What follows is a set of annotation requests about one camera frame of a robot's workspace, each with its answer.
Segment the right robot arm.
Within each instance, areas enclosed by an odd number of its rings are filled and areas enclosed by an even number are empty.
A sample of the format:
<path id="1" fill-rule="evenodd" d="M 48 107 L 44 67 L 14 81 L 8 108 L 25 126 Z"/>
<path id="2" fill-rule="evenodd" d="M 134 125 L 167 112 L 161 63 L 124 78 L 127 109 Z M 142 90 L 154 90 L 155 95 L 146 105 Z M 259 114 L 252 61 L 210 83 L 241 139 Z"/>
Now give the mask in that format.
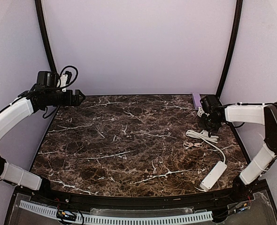
<path id="1" fill-rule="evenodd" d="M 211 96 L 201 101 L 199 127 L 217 133 L 222 124 L 257 124 L 264 128 L 263 145 L 247 167 L 237 175 L 236 186 L 248 187 L 277 161 L 277 102 L 221 105 Z"/>

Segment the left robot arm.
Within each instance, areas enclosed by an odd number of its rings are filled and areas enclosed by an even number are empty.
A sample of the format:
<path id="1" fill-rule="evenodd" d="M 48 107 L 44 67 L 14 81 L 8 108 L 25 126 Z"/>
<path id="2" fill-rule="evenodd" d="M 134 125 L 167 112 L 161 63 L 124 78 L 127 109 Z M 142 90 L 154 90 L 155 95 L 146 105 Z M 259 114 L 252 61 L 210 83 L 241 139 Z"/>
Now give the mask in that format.
<path id="1" fill-rule="evenodd" d="M 0 112 L 0 140 L 18 123 L 48 106 L 79 106 L 85 100 L 80 90 L 39 88 L 23 92 Z M 42 189 L 46 179 L 6 161 L 0 155 L 0 180 L 34 191 Z"/>

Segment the white plug with cable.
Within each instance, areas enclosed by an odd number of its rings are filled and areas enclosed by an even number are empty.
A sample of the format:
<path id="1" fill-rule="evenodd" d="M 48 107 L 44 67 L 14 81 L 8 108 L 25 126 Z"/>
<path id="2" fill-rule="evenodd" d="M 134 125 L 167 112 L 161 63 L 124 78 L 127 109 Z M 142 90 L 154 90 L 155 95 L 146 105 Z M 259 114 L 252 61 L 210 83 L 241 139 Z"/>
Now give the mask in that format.
<path id="1" fill-rule="evenodd" d="M 218 136 L 211 135 L 206 130 L 202 130 L 201 132 L 196 132 L 190 129 L 186 131 L 185 135 L 190 138 L 201 139 L 203 142 L 209 144 L 215 149 L 215 151 L 219 151 L 221 153 L 221 155 L 223 156 L 223 163 L 226 162 L 226 156 L 224 152 L 215 145 L 215 144 L 218 144 L 218 139 L 219 139 Z"/>

